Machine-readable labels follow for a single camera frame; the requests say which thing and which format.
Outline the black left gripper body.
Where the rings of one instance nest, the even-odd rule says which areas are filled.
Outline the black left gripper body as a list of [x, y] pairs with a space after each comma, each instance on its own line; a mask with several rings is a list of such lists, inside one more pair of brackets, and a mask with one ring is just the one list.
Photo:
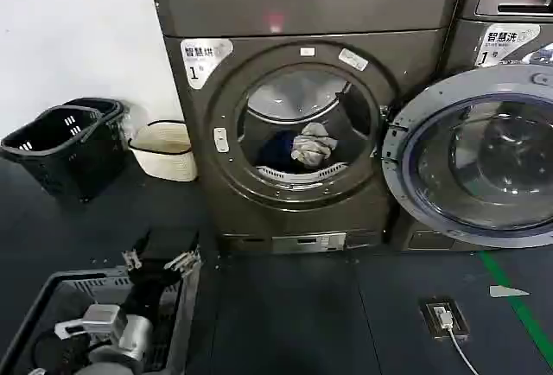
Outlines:
[[150, 322], [158, 321], [160, 300], [165, 289], [181, 280], [181, 273], [168, 266], [168, 257], [147, 257], [136, 261], [126, 260], [127, 274], [131, 282], [130, 293], [121, 308], [127, 315], [137, 315]]

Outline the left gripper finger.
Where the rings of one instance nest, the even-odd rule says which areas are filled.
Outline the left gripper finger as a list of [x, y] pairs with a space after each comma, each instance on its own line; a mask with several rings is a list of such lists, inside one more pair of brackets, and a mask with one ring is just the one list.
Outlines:
[[139, 238], [131, 249], [122, 251], [122, 257], [127, 270], [138, 270], [143, 267], [141, 255], [148, 245], [149, 238]]
[[200, 261], [199, 233], [188, 234], [187, 249], [166, 263], [165, 270], [191, 270]]

